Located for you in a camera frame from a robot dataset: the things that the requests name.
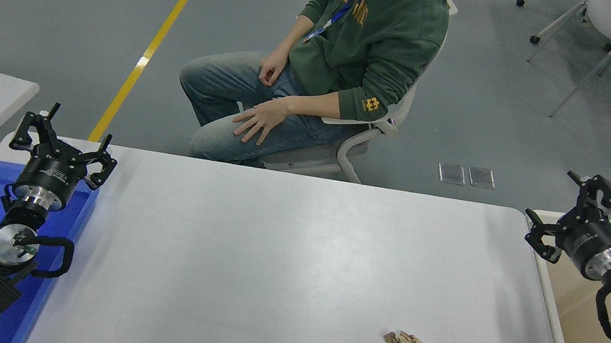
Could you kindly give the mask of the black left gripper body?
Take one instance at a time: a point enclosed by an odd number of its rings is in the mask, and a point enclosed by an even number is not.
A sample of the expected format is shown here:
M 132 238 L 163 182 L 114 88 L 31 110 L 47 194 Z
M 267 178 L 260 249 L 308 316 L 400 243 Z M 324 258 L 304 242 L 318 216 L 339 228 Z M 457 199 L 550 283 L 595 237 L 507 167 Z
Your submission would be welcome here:
M 27 165 L 15 181 L 14 193 L 23 197 L 33 196 L 40 188 L 52 193 L 58 201 L 66 203 L 83 176 L 83 167 L 82 164 L 60 161 L 32 150 Z

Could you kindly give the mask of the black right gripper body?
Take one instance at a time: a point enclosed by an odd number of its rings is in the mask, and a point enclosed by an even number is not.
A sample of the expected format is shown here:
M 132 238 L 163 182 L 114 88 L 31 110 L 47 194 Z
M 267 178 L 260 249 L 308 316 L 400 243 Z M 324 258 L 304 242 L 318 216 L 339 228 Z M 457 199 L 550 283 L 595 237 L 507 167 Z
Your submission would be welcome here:
M 558 247 L 579 271 L 607 274 L 611 271 L 611 223 L 565 217 Z

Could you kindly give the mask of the person's left hand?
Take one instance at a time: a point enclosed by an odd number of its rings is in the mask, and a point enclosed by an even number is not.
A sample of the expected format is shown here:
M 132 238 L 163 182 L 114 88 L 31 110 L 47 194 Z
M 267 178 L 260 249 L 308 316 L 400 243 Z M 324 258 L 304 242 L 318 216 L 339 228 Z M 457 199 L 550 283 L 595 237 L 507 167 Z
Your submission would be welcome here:
M 255 140 L 255 145 L 260 146 L 272 129 L 293 114 L 294 108 L 292 105 L 289 97 L 277 98 L 255 105 L 252 109 L 233 117 L 233 123 L 238 124 L 233 134 L 240 137 L 242 143 Z

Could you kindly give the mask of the person's right hand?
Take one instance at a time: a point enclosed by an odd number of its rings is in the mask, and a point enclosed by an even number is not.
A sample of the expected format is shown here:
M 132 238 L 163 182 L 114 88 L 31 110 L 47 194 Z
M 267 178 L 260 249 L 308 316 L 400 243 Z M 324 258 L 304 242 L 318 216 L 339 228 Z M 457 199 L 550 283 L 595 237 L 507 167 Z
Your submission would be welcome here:
M 271 87 L 283 72 L 288 61 L 287 52 L 283 49 L 274 50 L 265 56 L 259 64 L 259 80 L 262 84 Z

